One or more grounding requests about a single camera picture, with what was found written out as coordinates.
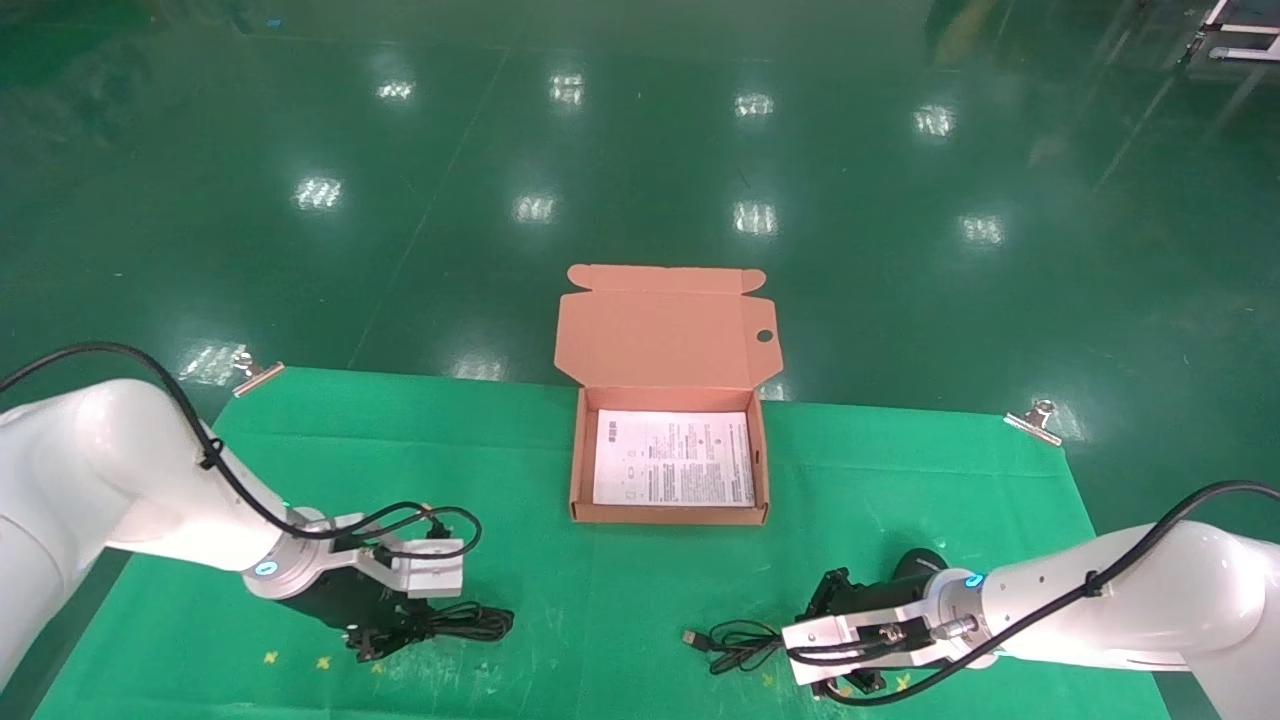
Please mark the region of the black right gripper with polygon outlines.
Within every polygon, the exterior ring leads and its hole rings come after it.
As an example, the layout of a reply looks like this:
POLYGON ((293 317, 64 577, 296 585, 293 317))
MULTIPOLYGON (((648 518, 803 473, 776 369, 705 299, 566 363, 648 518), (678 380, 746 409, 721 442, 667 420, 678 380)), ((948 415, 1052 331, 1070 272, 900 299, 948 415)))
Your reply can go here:
MULTIPOLYGON (((934 568, 914 568, 897 573, 886 582, 873 584, 851 583, 846 568, 827 571, 818 582, 806 605, 808 618, 842 616, 893 609, 924 598, 928 582, 941 573, 934 568)), ((878 669, 854 669, 840 676, 818 683, 818 698, 851 698, 870 696, 886 689, 886 680, 878 669)))

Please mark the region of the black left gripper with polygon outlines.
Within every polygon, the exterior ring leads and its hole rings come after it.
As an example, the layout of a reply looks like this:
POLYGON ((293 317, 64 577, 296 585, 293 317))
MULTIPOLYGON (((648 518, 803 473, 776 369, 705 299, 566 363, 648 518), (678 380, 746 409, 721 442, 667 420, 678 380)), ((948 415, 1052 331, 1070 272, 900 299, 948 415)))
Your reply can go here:
POLYGON ((392 588, 356 568, 324 571, 301 592, 275 603, 344 632, 346 648, 355 652, 357 664, 383 660, 385 632, 402 621, 435 621, 439 615, 428 600, 399 600, 392 588))

